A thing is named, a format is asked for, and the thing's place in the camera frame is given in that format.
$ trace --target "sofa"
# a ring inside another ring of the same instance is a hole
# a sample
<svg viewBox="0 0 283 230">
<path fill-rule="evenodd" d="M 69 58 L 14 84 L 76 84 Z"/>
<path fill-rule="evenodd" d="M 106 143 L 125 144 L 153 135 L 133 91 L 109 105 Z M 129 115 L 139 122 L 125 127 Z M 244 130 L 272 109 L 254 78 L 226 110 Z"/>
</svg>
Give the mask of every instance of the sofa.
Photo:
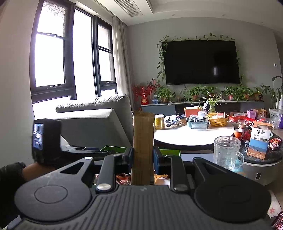
<svg viewBox="0 0 283 230">
<path fill-rule="evenodd" d="M 71 100 L 58 105 L 53 119 L 62 122 L 61 135 L 70 144 L 83 147 L 133 145 L 133 119 L 126 94 L 92 101 Z"/>
</svg>

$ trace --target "climbing vine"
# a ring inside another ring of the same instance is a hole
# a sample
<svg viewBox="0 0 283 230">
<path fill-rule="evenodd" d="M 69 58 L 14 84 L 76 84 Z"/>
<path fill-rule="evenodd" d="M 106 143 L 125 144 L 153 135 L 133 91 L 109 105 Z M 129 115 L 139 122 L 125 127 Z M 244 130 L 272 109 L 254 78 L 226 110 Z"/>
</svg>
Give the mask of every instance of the climbing vine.
<svg viewBox="0 0 283 230">
<path fill-rule="evenodd" d="M 157 79 L 158 82 L 160 82 L 160 77 L 162 81 L 165 79 L 165 68 L 164 68 L 164 54 L 166 53 L 168 42 L 173 42 L 173 41 L 187 41 L 187 40 L 225 40 L 225 41 L 234 41 L 234 38 L 230 38 L 229 36 L 223 36 L 222 34 L 218 37 L 216 37 L 215 34 L 212 34 L 210 32 L 209 35 L 205 34 L 202 37 L 196 36 L 195 38 L 182 38 L 182 37 L 177 37 L 176 35 L 174 38 L 170 38 L 168 35 L 166 35 L 163 39 L 160 39 L 156 47 L 158 48 L 159 51 L 159 59 L 160 61 L 158 62 L 157 69 L 160 71 L 157 74 Z M 238 50 L 237 50 L 237 64 L 240 66 L 239 60 L 240 58 L 238 57 Z"/>
</svg>

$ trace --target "white table top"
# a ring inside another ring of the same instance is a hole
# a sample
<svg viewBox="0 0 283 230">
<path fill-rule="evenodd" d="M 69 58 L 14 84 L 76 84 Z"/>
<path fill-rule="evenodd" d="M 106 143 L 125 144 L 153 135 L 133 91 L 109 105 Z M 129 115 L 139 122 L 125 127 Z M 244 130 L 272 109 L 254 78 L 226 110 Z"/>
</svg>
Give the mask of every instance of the white table top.
<svg viewBox="0 0 283 230">
<path fill-rule="evenodd" d="M 190 129 L 187 125 L 156 130 L 154 139 L 163 143 L 182 145 L 182 146 L 200 146 L 213 144 L 214 139 L 220 136 L 231 136 L 234 133 L 234 127 L 230 122 L 224 127 L 211 127 L 208 129 Z"/>
</svg>

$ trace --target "camera screen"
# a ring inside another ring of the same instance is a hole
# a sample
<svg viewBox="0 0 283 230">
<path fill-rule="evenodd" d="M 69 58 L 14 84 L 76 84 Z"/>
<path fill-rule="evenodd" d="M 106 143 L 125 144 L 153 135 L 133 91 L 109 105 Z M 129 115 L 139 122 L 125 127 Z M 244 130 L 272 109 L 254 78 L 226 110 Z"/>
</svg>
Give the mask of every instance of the camera screen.
<svg viewBox="0 0 283 230">
<path fill-rule="evenodd" d="M 33 147 L 42 150 L 43 124 L 33 125 Z"/>
</svg>

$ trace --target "ceiling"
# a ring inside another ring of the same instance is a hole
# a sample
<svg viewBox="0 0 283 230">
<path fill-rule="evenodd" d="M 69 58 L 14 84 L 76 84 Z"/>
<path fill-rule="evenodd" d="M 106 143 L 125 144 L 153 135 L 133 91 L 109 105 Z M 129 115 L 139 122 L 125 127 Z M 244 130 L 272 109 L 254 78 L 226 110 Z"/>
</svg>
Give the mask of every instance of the ceiling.
<svg viewBox="0 0 283 230">
<path fill-rule="evenodd" d="M 213 17 L 241 20 L 283 32 L 283 5 L 278 0 L 95 0 L 134 25 L 167 18 Z"/>
</svg>

